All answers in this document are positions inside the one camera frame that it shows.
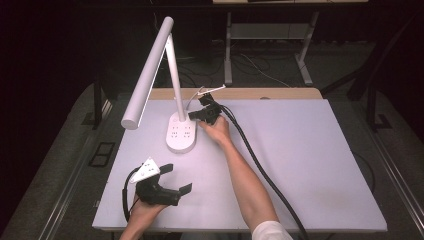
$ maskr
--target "background desk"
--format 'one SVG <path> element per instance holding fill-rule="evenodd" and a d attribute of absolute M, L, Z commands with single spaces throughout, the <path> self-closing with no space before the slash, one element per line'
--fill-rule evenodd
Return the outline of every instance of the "background desk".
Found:
<path fill-rule="evenodd" d="M 153 91 L 151 98 L 161 98 L 166 91 L 169 90 Z M 191 93 L 185 90 L 185 95 L 193 92 L 194 89 Z M 387 229 L 328 102 L 319 99 L 317 90 L 224 89 L 214 95 L 234 112 L 259 161 L 308 231 Z M 219 100 L 231 96 L 274 99 Z M 275 99 L 301 96 L 310 99 Z M 190 105 L 190 110 L 200 109 L 197 102 Z M 162 186 L 177 189 L 192 182 L 193 190 L 180 200 L 178 207 L 165 209 L 151 231 L 247 231 L 224 155 L 203 130 L 198 128 L 196 146 L 191 152 L 177 155 L 167 149 L 166 126 L 174 111 L 173 100 L 151 100 L 141 127 L 125 132 L 93 227 L 122 230 L 126 226 L 121 202 L 125 178 L 132 169 L 152 157 L 159 166 L 174 163 L 174 171 L 161 177 Z M 236 146 L 257 171 L 234 127 L 231 134 Z M 298 231 L 288 210 L 265 185 L 283 226 L 290 232 Z M 129 187 L 129 199 L 132 199 L 133 188 Z"/>

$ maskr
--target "white sleeve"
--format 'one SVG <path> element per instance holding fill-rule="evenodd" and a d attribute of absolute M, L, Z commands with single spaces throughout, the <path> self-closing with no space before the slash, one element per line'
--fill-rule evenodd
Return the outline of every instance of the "white sleeve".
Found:
<path fill-rule="evenodd" d="M 281 223 L 265 221 L 253 230 L 252 240 L 293 240 Z"/>

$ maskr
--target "person's right hand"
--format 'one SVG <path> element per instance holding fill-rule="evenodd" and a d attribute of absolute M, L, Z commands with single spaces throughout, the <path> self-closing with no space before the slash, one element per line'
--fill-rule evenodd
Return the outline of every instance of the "person's right hand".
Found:
<path fill-rule="evenodd" d="M 223 116 L 218 116 L 214 125 L 209 125 L 206 122 L 200 121 L 199 126 L 206 131 L 212 140 L 221 145 L 221 147 L 224 144 L 231 143 L 229 124 Z"/>

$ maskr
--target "desk lamp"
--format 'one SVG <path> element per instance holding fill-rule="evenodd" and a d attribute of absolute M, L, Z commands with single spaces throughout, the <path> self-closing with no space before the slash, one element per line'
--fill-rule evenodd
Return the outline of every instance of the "desk lamp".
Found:
<path fill-rule="evenodd" d="M 128 103 L 121 125 L 128 130 L 135 130 L 140 126 L 147 99 L 152 90 L 153 81 L 156 77 L 163 53 L 166 50 L 178 109 L 169 119 L 166 143 L 169 150 L 174 153 L 187 153 L 195 145 L 196 121 L 191 121 L 183 108 L 174 43 L 171 34 L 173 24 L 174 20 L 172 18 L 166 17 L 164 19 Z"/>

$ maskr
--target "floor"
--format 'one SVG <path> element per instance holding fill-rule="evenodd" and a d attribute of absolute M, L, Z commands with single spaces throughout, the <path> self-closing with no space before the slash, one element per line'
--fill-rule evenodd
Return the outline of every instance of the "floor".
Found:
<path fill-rule="evenodd" d="M 234 42 L 233 87 L 284 87 L 286 84 L 303 87 L 293 58 L 300 46 L 297 42 L 284 41 Z M 373 47 L 372 43 L 313 44 L 305 60 L 314 81 L 313 87 L 322 89 L 354 71 Z M 223 84 L 223 42 L 212 42 L 212 48 L 210 61 L 197 61 L 184 53 L 177 56 L 183 87 L 218 87 Z M 169 77 L 158 80 L 155 86 L 170 87 Z M 310 238 L 423 239 L 424 234 L 417 228 L 413 211 L 405 205 L 405 193 L 400 194 L 399 177 L 389 174 L 387 166 L 393 163 L 412 196 L 417 202 L 424 202 L 424 145 L 382 94 L 378 95 L 377 113 L 384 114 L 392 128 L 378 133 L 370 131 L 364 122 L 366 99 L 349 101 L 346 98 L 348 89 L 349 84 L 346 84 L 324 97 L 330 101 L 358 166 L 373 191 L 388 223 L 388 231 L 315 233 Z M 125 93 L 106 101 L 104 119 L 93 130 L 93 86 L 81 93 L 1 239 L 119 238 L 119 233 L 96 230 L 91 224 L 124 133 L 119 122 L 127 101 Z M 104 167 L 89 166 L 101 143 L 114 143 L 109 162 Z"/>

